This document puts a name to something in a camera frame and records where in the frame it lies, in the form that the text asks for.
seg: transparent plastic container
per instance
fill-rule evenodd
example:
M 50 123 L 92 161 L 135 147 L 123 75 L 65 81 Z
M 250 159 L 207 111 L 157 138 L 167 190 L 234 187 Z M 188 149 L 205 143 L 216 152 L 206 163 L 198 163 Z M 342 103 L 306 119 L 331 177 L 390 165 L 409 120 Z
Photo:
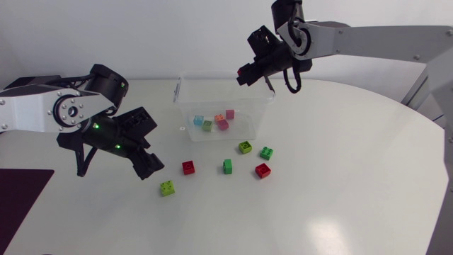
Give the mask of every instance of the transparent plastic container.
M 255 139 L 268 104 L 275 98 L 272 86 L 264 78 L 252 86 L 239 86 L 234 72 L 183 72 L 176 85 L 175 102 L 183 114 L 192 141 Z M 215 115 L 226 118 L 226 110 L 234 110 L 234 119 L 226 120 L 229 128 L 220 130 Z M 212 121 L 211 132 L 195 125 L 201 115 Z

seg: lego brick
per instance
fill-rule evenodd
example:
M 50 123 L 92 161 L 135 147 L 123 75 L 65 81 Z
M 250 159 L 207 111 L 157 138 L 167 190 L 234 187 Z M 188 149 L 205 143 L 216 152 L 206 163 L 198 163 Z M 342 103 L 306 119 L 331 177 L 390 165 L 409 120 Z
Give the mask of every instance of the lego brick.
M 185 175 L 195 173 L 195 166 L 193 165 L 193 161 L 187 161 L 183 163 L 183 172 Z
M 218 121 L 217 126 L 219 127 L 220 130 L 226 130 L 229 127 L 228 122 L 226 120 Z
M 263 179 L 270 174 L 270 168 L 266 164 L 261 164 L 255 168 L 255 172 L 261 179 Z
M 166 181 L 161 183 L 162 196 L 168 196 L 175 193 L 175 186 L 172 181 Z
M 225 116 L 227 120 L 234 119 L 234 110 L 226 110 Z
M 203 128 L 204 131 L 211 132 L 211 129 L 212 129 L 212 121 L 210 121 L 210 120 L 205 120 L 204 123 L 203 123 L 202 128 Z
M 264 148 L 261 150 L 260 157 L 269 160 L 269 159 L 271 158 L 271 156 L 272 156 L 273 153 L 274 153 L 274 150 L 273 150 L 273 149 L 264 147 Z
M 222 114 L 219 114 L 219 115 L 216 115 L 214 117 L 214 119 L 215 119 L 215 122 L 219 122 L 220 120 L 224 120 L 225 117 Z
M 252 145 L 248 141 L 241 142 L 239 144 L 239 149 L 241 150 L 242 154 L 249 153 L 252 151 Z
M 233 164 L 231 159 L 224 160 L 224 173 L 225 174 L 232 174 L 233 173 Z
M 196 115 L 195 118 L 193 118 L 193 124 L 195 125 L 203 125 L 203 119 L 205 117 L 201 116 L 201 115 Z

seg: white wall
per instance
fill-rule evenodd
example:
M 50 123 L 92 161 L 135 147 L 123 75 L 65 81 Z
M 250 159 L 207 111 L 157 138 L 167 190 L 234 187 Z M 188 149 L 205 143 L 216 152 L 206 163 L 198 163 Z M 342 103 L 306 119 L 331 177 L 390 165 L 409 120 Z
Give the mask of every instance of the white wall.
M 246 41 L 250 33 L 263 24 L 273 30 L 272 2 L 2 0 L 0 43 L 8 47 L 0 46 L 0 74 L 80 75 L 93 63 L 128 79 L 237 70 L 253 59 Z M 453 1 L 445 0 L 304 1 L 305 18 L 350 26 L 453 25 L 452 8 Z M 11 66 L 4 55 L 15 59 Z M 400 101 L 422 68 L 334 56 L 316 59 L 303 77 L 361 86 Z

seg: red block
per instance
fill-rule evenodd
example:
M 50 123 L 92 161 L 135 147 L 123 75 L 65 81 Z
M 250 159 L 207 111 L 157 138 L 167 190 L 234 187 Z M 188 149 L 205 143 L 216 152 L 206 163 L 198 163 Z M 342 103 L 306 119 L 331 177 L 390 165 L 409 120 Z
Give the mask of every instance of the red block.
M 226 119 L 231 120 L 234 119 L 234 110 L 226 110 Z
M 185 175 L 195 173 L 195 167 L 193 166 L 192 160 L 183 163 L 183 172 Z
M 261 164 L 255 168 L 256 174 L 263 179 L 270 174 L 270 168 L 266 164 Z
M 219 126 L 220 130 L 226 130 L 229 127 L 228 122 L 226 120 L 219 120 L 217 122 L 217 126 Z

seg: green block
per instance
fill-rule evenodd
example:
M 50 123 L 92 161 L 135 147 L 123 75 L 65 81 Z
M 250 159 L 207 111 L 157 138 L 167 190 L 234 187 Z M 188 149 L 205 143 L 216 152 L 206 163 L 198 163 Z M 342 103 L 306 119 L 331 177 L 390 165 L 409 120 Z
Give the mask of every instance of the green block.
M 249 153 L 252 151 L 252 145 L 248 141 L 241 142 L 239 144 L 239 149 L 241 150 L 242 154 Z
M 202 128 L 203 128 L 204 131 L 211 132 L 211 129 L 212 129 L 212 121 L 205 120 L 204 123 L 203 123 Z
M 269 159 L 271 158 L 271 156 L 272 156 L 273 153 L 274 153 L 274 150 L 273 150 L 273 149 L 264 147 L 264 148 L 261 150 L 260 157 L 269 160 Z
M 231 163 L 231 159 L 224 160 L 224 173 L 225 174 L 233 173 L 233 164 Z
M 161 192 L 162 196 L 168 196 L 175 193 L 175 186 L 173 186 L 172 181 L 166 181 L 161 183 Z

